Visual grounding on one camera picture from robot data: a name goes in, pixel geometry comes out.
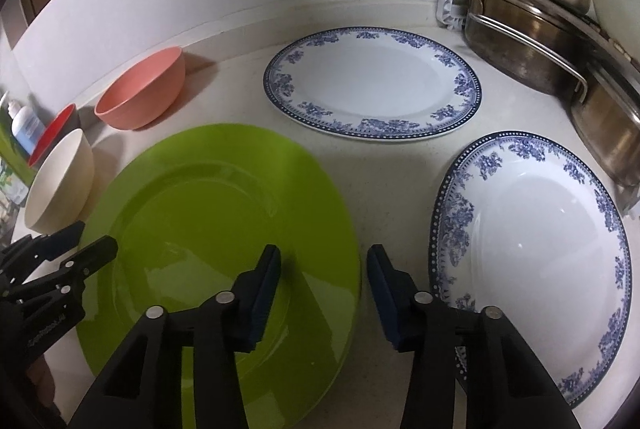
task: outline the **green plate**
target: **green plate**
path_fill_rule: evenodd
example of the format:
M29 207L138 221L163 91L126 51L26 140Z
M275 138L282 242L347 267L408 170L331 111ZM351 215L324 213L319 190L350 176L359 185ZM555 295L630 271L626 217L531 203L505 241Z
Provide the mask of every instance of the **green plate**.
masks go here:
M236 354L250 428L295 424L331 386L350 344L360 259L338 191L298 144L240 124L167 138L110 184L81 245L104 234L118 256L86 281L78 325L95 374L149 306L198 306L274 243L282 277L264 338ZM183 352L185 429L194 427L192 355Z

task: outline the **oval plate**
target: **oval plate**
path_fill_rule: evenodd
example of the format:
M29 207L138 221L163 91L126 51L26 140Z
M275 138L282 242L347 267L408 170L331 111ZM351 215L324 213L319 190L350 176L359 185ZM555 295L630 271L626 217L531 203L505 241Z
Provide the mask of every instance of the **oval plate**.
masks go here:
M264 73L267 96L322 132L411 140L462 126L482 92L470 66L421 35L377 27L335 28L297 40Z
M118 241L118 256L86 281L78 326L95 374L146 308L200 305L254 268L267 243L280 247L282 277L262 342L236 355L249 426L290 427L338 374L360 258L338 191L298 144L239 124L167 138L110 184L81 245L104 234ZM184 351L186 429L194 427L192 355Z
M452 164L431 220L433 293L500 307L575 407L613 361L629 314L631 260L596 175L559 144L493 133ZM463 348L458 358L466 380Z

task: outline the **countertop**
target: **countertop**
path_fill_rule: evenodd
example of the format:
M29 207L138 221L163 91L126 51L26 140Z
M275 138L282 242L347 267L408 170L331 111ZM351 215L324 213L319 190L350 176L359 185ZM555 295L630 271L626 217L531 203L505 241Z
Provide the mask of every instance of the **countertop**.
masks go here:
M97 175L81 217L86 217L107 184L140 152L174 133L215 122L254 124L302 144L344 197L363 260L372 244L382 243L394 266L409 272L421 289L428 289L426 247L438 187L454 158L483 135L524 130L551 138L578 155L615 197L611 180L580 141L557 99L489 66L466 46L460 34L440 28L411 30L454 50L478 75L482 104L460 129L402 144L350 140L308 129L284 116L264 95L264 69L281 47L265 48L191 74L178 101L151 127L119 132L100 123L89 129L87 137L94 148ZM636 265L640 258L638 221L625 218L623 222L632 264ZM20 215L14 239L25 233ZM298 429L391 429L400 424L412 354L396 353L385 340L366 279L363 283L350 354L332 388L297 425ZM640 313L634 296L615 361L594 392L574 411L584 429L602 429L640 376L638 341ZM92 382L75 332L52 347L46 357L56 380L56 403L68 419ZM462 428L465 400L460 389L458 392L454 425Z

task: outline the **white plate with floral rim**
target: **white plate with floral rim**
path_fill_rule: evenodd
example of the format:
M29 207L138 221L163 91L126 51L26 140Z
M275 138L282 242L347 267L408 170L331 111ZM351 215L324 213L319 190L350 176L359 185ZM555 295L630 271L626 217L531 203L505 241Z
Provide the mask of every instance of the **white plate with floral rim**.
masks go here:
M278 109L302 124L369 140L443 135L478 110L469 65L421 35L376 27L326 30L280 51L264 73Z
M485 136L449 168L430 234L432 292L501 308L566 401L583 401L618 352L631 300L622 221L584 162L532 133ZM458 359L464 384L463 348Z

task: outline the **screw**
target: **screw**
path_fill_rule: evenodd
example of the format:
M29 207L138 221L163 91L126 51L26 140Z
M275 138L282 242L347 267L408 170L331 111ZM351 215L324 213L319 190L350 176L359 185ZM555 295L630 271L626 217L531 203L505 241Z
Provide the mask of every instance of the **screw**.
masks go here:
M164 313L164 308L161 306L151 306L146 310L145 315L149 317L149 319L158 319Z
M429 292L416 292L414 295L414 300L420 304L429 304L433 301L433 295Z
M225 290L224 292L219 292L216 295L216 301L219 302L220 304L232 303L235 298L236 298L236 295L233 292L229 292L228 290Z
M489 317L489 319L499 319L502 317L502 310L500 310L497 306L488 306L484 310L484 315Z

